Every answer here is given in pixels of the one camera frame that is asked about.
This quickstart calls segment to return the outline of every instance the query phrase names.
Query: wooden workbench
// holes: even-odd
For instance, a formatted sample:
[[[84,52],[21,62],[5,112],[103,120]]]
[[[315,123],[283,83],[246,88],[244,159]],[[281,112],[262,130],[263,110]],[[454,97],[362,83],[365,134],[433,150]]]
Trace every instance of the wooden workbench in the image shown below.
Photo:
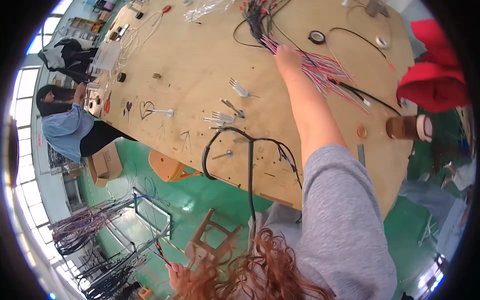
[[[149,147],[201,170],[205,145],[215,134],[208,127],[216,125],[199,117],[210,117],[211,111],[233,114],[220,102],[220,98],[225,98],[245,111],[246,118],[236,118],[232,126],[253,137],[269,137],[285,143],[295,156],[303,180],[300,138],[287,89],[273,57],[263,48],[243,46],[232,38],[234,28],[242,21],[239,3],[227,11],[202,16],[197,20],[202,24],[185,22],[183,16],[189,8],[195,9],[196,3],[189,8],[181,1],[169,3],[172,9],[163,16],[158,30],[140,51],[130,56],[123,68],[122,72],[127,74],[125,82],[112,80],[108,86],[106,94],[112,91],[110,110],[108,114],[102,112],[101,119]],[[125,24],[138,27],[166,4],[149,2],[142,7],[145,15],[141,20],[134,18],[133,11],[123,8],[115,27]],[[304,51],[329,57],[332,54],[325,44],[315,45],[307,39],[310,31],[328,33],[330,28],[344,27],[373,43],[376,36],[382,36],[391,45],[383,52],[395,70],[376,49],[349,32],[335,30],[327,36],[327,42],[358,88],[399,109],[395,96],[397,82],[407,67],[413,65],[413,55],[400,15],[390,7],[388,12],[388,19],[383,15],[371,18],[363,8],[357,7],[349,11],[346,18],[347,9],[340,5],[340,0],[292,0],[275,16],[275,23]],[[151,28],[150,24],[142,26],[140,44]],[[274,34],[289,44],[277,30]],[[236,36],[243,43],[257,45],[246,23]],[[161,74],[161,79],[152,78],[153,73]],[[240,97],[228,84],[230,77],[258,97]],[[108,72],[105,72],[100,79],[101,93],[107,81]],[[388,138],[385,122],[395,113],[374,100],[371,100],[369,115],[331,91],[327,101],[353,156],[357,158],[357,145],[364,144],[366,168],[385,218],[407,170],[412,141]],[[132,108],[124,113],[126,102],[131,102]],[[145,117],[147,108],[173,109],[175,113],[172,118],[156,113]],[[400,110],[403,115],[414,115],[416,111],[414,104]],[[358,125],[367,128],[366,139],[357,136]],[[209,157],[226,150],[232,150],[233,157],[209,159],[209,172],[247,190],[248,143],[239,134],[222,133],[212,145]],[[253,192],[301,209],[296,177],[287,161],[278,161],[276,145],[255,142],[254,155]]]

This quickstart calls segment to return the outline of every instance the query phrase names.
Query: long black hair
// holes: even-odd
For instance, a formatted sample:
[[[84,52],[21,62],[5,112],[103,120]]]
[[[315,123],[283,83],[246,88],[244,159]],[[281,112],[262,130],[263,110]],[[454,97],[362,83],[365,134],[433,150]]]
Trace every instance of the long black hair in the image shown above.
[[[52,84],[47,84],[39,88],[36,93],[36,107],[38,108],[38,111],[40,111],[40,116],[46,117],[72,109],[71,103],[42,102],[42,99],[45,98],[50,91],[55,96],[55,101],[69,101],[73,98],[73,94],[75,93],[75,90]]]

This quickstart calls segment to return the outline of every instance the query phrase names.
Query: plastic bag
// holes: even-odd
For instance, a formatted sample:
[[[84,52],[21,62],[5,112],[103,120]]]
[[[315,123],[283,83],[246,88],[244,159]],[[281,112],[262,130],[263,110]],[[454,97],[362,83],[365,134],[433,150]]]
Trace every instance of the plastic bag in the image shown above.
[[[186,22],[192,22],[204,14],[208,14],[214,11],[226,11],[235,0],[210,0],[208,3],[202,5],[196,10],[188,11],[185,16]]]

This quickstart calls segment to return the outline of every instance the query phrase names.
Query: black pants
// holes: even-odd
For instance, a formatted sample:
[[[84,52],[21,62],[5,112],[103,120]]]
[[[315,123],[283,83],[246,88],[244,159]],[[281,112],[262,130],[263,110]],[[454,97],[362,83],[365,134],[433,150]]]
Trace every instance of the black pants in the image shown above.
[[[131,141],[137,141],[103,121],[95,121],[90,132],[80,141],[80,154],[82,157],[91,156],[121,136]]]

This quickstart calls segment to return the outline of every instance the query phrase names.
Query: curly red hair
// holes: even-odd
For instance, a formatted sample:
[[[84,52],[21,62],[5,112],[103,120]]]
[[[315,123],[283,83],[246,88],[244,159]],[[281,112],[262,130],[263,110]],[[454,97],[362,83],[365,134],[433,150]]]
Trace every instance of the curly red hair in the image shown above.
[[[185,287],[175,298],[183,300],[302,300],[309,295],[332,300],[324,288],[309,283],[299,272],[295,253],[284,237],[274,236],[267,228],[253,241],[255,252],[226,261],[202,259]]]

